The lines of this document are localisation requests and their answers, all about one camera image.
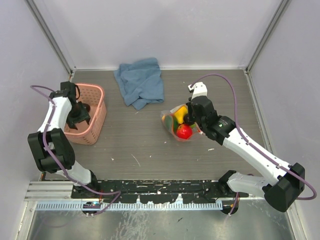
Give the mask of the dark brown fruit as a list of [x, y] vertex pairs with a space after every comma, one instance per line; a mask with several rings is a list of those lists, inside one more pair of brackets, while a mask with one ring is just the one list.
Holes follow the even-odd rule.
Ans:
[[90, 105], [89, 105], [89, 104], [84, 103], [84, 104], [83, 104], [83, 106], [84, 106], [84, 108], [87, 110], [87, 112], [89, 113], [89, 112], [90, 112], [90, 110], [91, 110]]
[[183, 117], [184, 124], [188, 126], [193, 126], [195, 124], [195, 118], [192, 116], [192, 114], [187, 113]]

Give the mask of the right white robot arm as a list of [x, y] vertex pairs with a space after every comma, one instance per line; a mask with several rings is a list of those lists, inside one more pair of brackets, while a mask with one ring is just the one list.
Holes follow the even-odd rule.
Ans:
[[304, 191], [305, 168], [275, 157], [253, 141], [227, 116], [218, 115], [205, 95], [190, 97], [187, 103], [189, 119], [197, 124], [210, 140], [238, 154], [261, 176], [229, 170], [219, 179], [219, 191], [225, 197], [235, 192], [264, 198], [279, 212], [286, 212]]

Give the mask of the green fruit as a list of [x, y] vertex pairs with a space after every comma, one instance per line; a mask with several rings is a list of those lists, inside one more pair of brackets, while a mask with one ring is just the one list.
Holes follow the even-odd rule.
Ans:
[[174, 116], [166, 115], [164, 117], [164, 126], [168, 131], [175, 132], [179, 127], [179, 124]]

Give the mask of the yellow pear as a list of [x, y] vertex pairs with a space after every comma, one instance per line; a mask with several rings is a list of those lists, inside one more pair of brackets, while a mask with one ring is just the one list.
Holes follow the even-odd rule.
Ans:
[[188, 114], [188, 108], [183, 105], [177, 111], [174, 112], [173, 116], [176, 118], [178, 124], [184, 123], [184, 117]]

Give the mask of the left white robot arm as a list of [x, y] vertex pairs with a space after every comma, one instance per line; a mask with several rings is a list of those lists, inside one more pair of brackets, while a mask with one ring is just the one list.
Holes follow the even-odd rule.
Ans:
[[100, 185], [94, 173], [76, 161], [72, 145], [67, 139], [65, 126], [76, 128], [77, 123], [90, 122], [88, 108], [78, 100], [80, 88], [69, 81], [61, 82], [59, 90], [51, 90], [49, 108], [41, 127], [27, 137], [37, 168], [41, 172], [64, 176], [79, 193], [95, 198]]

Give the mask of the clear orange zip bag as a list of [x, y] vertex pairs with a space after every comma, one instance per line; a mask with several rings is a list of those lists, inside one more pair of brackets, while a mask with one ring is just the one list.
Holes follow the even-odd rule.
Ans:
[[190, 142], [200, 138], [203, 132], [196, 123], [189, 124], [185, 118], [188, 114], [186, 104], [160, 113], [161, 122], [168, 133], [179, 142]]

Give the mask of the red apple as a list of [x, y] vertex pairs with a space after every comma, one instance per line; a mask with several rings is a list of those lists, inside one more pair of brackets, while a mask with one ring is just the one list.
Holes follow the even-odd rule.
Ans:
[[187, 124], [180, 124], [175, 133], [178, 138], [187, 140], [193, 135], [193, 130]]

